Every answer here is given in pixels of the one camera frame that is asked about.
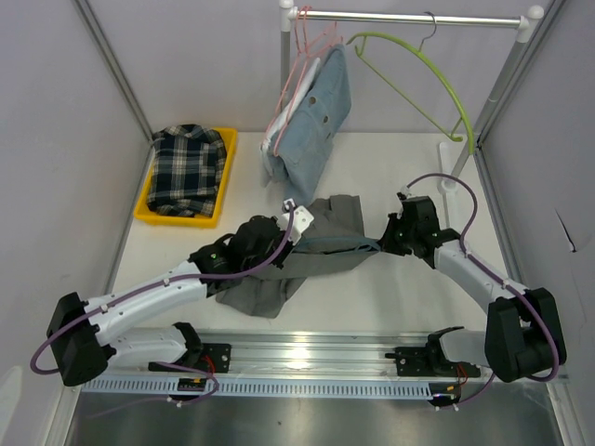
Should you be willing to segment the grey garment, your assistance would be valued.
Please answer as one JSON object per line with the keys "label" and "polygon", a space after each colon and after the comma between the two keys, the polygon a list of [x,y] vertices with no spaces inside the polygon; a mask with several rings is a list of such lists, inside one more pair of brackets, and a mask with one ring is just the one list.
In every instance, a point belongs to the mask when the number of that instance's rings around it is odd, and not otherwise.
{"label": "grey garment", "polygon": [[[366,237],[358,196],[339,194],[317,199],[308,210],[314,221],[302,238]],[[353,270],[375,254],[301,254],[294,250],[282,268],[269,266],[249,276],[238,286],[217,294],[216,301],[247,316],[274,319],[308,278]]]}

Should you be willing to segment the light blue denim skirt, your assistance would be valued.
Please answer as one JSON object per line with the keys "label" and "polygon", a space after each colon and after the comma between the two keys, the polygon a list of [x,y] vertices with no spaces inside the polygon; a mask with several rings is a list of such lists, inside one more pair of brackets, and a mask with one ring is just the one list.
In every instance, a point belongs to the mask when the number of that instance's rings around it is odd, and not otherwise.
{"label": "light blue denim skirt", "polygon": [[274,136],[267,159],[271,178],[284,184],[284,197],[308,206],[333,149],[333,138],[351,108],[345,46],[327,53],[310,90],[281,136]]}

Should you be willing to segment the pink wire hanger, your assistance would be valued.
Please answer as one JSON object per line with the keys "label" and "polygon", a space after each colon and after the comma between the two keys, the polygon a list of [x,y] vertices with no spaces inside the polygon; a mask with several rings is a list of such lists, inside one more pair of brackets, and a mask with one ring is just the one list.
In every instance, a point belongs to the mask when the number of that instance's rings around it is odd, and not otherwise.
{"label": "pink wire hanger", "polygon": [[310,49],[306,19],[308,8],[299,9],[294,1],[280,1],[281,93],[261,149],[277,153],[276,146],[289,124],[300,99],[300,88],[308,70]]}
{"label": "pink wire hanger", "polygon": [[308,37],[306,18],[296,20],[293,27],[296,44],[296,57],[285,80],[282,81],[280,98],[275,108],[275,116],[266,129],[262,146],[268,144],[272,154],[279,156],[279,145],[298,106],[310,90],[323,56],[329,48],[342,42],[337,35],[337,24],[331,22],[316,37]]}

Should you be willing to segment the white skirt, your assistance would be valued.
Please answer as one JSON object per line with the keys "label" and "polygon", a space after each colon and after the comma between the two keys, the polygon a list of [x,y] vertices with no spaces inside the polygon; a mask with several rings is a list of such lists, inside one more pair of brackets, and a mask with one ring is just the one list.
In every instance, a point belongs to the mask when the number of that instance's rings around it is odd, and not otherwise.
{"label": "white skirt", "polygon": [[264,137],[259,145],[258,152],[260,157],[260,185],[266,187],[272,180],[272,167],[269,161],[270,148],[274,137],[279,137],[285,131],[298,106],[301,104],[319,71],[321,59],[315,58],[313,62],[306,62],[300,76],[297,79],[294,93],[283,107],[283,109],[270,122]]}

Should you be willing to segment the blue plastic hanger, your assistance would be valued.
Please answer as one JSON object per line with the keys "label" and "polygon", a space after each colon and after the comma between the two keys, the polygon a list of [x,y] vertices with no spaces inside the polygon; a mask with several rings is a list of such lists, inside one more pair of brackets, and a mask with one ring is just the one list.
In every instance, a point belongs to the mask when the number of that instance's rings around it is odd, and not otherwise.
{"label": "blue plastic hanger", "polygon": [[379,253],[379,243],[362,236],[302,238],[295,248],[301,254]]}

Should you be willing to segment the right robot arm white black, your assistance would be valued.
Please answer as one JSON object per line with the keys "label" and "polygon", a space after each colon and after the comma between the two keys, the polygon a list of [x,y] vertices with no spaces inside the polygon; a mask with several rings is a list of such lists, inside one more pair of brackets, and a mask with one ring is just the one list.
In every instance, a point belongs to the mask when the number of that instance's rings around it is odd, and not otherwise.
{"label": "right robot arm white black", "polygon": [[487,317],[482,331],[457,326],[430,334],[426,367],[442,375],[464,362],[487,367],[506,383],[554,378],[567,352],[553,294],[505,278],[474,255],[456,230],[441,228],[430,197],[398,198],[402,208],[390,214],[379,241],[383,252],[423,260],[456,283]]}

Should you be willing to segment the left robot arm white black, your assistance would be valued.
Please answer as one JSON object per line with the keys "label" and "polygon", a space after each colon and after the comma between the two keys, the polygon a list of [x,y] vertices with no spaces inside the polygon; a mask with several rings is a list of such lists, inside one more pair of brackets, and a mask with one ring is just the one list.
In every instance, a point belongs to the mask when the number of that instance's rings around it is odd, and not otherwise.
{"label": "left robot arm white black", "polygon": [[173,363],[183,372],[202,359],[202,342],[187,322],[155,332],[139,324],[172,308],[239,286],[269,266],[281,268],[301,237],[296,217],[253,216],[234,233],[201,247],[156,279],[131,289],[59,299],[46,330],[51,369],[66,387],[83,385],[109,367]]}

